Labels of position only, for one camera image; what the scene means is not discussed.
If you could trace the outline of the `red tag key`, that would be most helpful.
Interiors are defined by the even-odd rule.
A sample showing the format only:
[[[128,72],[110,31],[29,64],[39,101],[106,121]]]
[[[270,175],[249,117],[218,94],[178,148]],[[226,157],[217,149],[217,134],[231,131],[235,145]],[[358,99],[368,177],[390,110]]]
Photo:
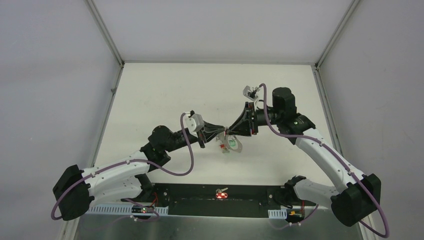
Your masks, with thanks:
[[[227,187],[216,189],[215,198],[216,199],[227,199],[228,198],[228,193],[226,192],[227,190],[228,190]]]

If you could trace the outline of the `green tag key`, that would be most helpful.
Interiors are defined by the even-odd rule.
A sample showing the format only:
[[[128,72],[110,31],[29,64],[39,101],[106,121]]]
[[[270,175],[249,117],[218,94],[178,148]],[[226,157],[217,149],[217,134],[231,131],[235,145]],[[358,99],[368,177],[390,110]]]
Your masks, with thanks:
[[[234,139],[229,140],[228,143],[231,148],[235,148],[237,146],[237,142]]]

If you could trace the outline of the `metal keyring plate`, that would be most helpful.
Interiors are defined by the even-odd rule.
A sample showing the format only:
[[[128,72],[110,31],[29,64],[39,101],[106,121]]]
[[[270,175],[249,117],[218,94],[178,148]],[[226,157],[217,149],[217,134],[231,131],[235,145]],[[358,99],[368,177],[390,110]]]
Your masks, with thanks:
[[[242,143],[237,139],[235,135],[221,132],[215,140],[218,142],[219,148],[223,154],[229,154],[230,152],[241,153],[243,150]]]

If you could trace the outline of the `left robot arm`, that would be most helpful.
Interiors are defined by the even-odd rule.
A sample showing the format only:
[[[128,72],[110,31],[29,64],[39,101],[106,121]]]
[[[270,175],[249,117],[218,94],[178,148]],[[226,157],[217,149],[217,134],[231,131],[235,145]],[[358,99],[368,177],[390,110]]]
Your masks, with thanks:
[[[89,208],[113,200],[137,198],[147,202],[152,198],[153,189],[145,177],[156,169],[177,177],[191,173],[194,169],[191,145],[198,143],[204,148],[226,128],[203,121],[193,111],[182,113],[179,121],[178,131],[164,125],[155,127],[147,144],[121,160],[84,169],[76,164],[67,167],[52,189],[56,202],[50,212],[51,219],[74,220]],[[164,168],[171,159],[169,153],[184,147],[189,152],[189,169],[177,173]]]

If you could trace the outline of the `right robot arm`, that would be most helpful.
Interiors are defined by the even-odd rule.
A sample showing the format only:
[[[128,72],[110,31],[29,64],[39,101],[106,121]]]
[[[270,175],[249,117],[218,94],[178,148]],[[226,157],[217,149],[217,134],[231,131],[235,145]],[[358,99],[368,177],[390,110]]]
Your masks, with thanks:
[[[275,193],[280,205],[291,207],[309,201],[331,209],[345,226],[361,222],[381,209],[381,180],[375,174],[365,174],[354,167],[333,147],[328,145],[316,125],[297,111],[295,96],[288,87],[275,88],[271,93],[272,105],[264,96],[263,108],[257,108],[259,87],[246,86],[243,95],[248,98],[238,119],[225,131],[227,136],[251,137],[267,126],[277,136],[288,139],[305,152],[327,175],[331,186],[316,183],[305,176],[289,179]]]

